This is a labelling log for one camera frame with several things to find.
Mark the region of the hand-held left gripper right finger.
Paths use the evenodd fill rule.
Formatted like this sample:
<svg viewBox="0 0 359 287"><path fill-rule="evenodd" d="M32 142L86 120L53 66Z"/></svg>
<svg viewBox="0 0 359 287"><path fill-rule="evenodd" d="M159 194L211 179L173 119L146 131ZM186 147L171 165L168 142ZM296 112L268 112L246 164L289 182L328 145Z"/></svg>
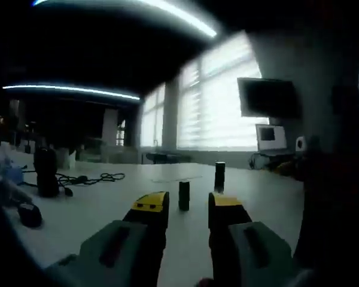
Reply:
<svg viewBox="0 0 359 287"><path fill-rule="evenodd" d="M208 197L213 286L310 286L314 271L301 268L289 244L242 203L222 193Z"/></svg>

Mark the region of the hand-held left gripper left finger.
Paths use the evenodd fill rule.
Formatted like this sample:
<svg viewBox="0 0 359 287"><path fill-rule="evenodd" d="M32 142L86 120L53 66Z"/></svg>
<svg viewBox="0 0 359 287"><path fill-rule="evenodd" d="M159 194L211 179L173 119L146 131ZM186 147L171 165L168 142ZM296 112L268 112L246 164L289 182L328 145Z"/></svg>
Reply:
<svg viewBox="0 0 359 287"><path fill-rule="evenodd" d="M54 286L156 286L168 216L169 193L146 194L45 273Z"/></svg>

